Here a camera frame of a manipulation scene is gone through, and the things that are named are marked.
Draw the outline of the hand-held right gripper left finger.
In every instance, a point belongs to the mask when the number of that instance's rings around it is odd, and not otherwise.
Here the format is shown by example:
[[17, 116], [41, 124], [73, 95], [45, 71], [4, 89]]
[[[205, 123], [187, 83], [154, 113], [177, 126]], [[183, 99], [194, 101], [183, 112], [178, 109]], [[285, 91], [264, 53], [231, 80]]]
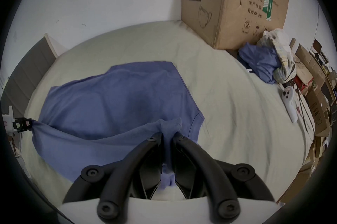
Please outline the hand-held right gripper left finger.
[[163, 134], [157, 132], [120, 161], [84, 167], [63, 205], [98, 198], [95, 212], [102, 222], [126, 223], [129, 197], [151, 199], [161, 182], [163, 153]]

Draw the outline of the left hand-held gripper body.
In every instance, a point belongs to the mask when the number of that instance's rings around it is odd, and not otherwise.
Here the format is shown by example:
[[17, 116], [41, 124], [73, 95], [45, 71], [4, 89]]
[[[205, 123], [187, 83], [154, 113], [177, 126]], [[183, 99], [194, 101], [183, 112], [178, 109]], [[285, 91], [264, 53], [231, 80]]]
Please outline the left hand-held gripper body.
[[14, 120], [13, 107], [9, 106], [8, 113], [2, 114], [2, 117], [3, 117], [5, 129], [6, 129], [6, 133], [7, 134], [14, 134], [15, 129], [14, 129], [14, 126], [13, 126], [13, 122], [15, 120]]

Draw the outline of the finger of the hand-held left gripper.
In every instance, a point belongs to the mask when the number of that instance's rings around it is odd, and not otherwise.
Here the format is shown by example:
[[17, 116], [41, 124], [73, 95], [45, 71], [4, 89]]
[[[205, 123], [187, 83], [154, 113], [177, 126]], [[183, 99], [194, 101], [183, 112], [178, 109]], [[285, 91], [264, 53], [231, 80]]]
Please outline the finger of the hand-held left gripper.
[[27, 118], [15, 118], [15, 130], [16, 131], [31, 131], [32, 130], [32, 119]]

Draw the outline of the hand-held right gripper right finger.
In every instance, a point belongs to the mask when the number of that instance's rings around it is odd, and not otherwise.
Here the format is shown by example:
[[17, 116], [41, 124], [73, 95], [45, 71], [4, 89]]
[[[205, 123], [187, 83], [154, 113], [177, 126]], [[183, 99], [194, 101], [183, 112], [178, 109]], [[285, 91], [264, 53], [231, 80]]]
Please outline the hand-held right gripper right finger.
[[179, 132], [171, 140], [171, 156], [176, 185], [186, 199], [208, 197], [212, 222], [234, 222], [242, 213], [238, 198], [275, 202], [251, 165], [215, 160]]

